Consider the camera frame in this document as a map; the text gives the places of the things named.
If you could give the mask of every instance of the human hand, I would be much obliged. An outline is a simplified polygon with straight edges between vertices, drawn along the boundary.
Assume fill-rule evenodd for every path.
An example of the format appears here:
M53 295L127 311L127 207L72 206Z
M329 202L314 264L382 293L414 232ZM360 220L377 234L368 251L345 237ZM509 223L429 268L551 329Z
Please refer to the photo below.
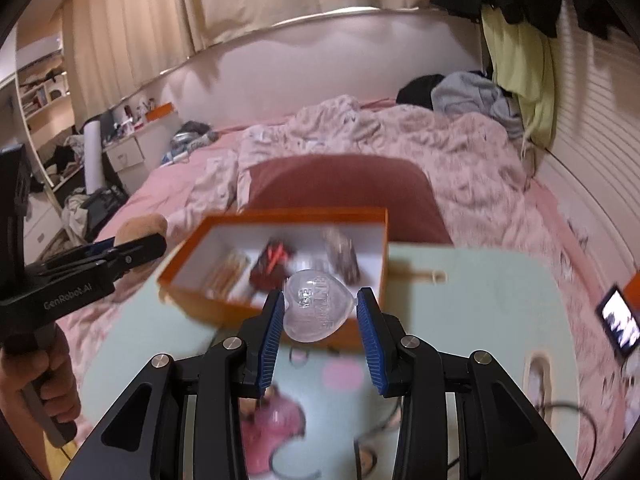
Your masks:
M17 356L7 354L4 349L0 351L0 404L23 415L28 413L20 391L47 369L51 377L40 390L45 412L60 423L78 418L81 409L78 386L71 368L69 346L59 327L49 351Z

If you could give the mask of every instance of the black handle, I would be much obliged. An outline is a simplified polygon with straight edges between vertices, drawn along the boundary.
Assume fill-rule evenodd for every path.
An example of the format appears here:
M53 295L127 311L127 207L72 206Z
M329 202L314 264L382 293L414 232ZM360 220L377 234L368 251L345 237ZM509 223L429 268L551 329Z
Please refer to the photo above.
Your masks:
M50 323L31 334L13 335L7 338L2 346L4 350L12 355L26 354L36 350L49 350L56 337L56 324ZM44 410L40 389L42 385L51 377L51 371L45 371L40 377L28 384L23 390L24 400L29 407L29 411L36 422L47 434L47 438L52 446L60 448L71 442L78 432L74 422L60 423L55 418L50 417Z

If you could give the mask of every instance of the silver pivot bolt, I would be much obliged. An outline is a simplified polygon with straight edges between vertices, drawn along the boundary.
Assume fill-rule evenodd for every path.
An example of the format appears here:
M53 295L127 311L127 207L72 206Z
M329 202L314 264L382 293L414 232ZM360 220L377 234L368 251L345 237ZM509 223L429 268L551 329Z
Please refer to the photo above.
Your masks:
M400 344L405 348L416 348L420 340L415 335L406 335L400 340Z
M242 339L239 337L227 337L223 342L222 346L227 350L235 350L236 348L240 348L242 346Z
M487 365L492 360L493 359L489 352L486 352L484 350L478 350L477 352L474 352L474 361L476 361L476 363L478 363L479 365Z
M167 354L158 354L151 359L151 365L153 368L162 368L169 364L169 356Z

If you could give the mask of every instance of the orange storage box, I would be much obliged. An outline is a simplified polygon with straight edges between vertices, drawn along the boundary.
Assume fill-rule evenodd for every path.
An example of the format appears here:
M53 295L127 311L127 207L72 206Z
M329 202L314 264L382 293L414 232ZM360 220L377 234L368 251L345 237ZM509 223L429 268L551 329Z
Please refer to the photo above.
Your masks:
M337 227L353 241L362 276L349 290L355 296L362 286L370 286L382 308L387 214L380 208L282 209L209 216L164 268L158 283L188 316L218 327L239 327L263 306L266 294L257 293L251 303L208 298L203 284L223 254L235 249L249 256L244 272L248 283L248 273L270 239L282 240L296 251L326 254L321 232L328 226ZM316 344L362 350L355 309L342 327Z

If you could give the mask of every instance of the red cushion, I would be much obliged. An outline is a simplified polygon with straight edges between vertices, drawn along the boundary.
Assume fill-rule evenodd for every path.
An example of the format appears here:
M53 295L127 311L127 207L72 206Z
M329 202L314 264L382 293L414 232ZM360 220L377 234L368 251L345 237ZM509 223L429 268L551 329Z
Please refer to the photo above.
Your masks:
M390 242L453 245L426 175L377 155L302 155L249 168L247 209L385 207Z

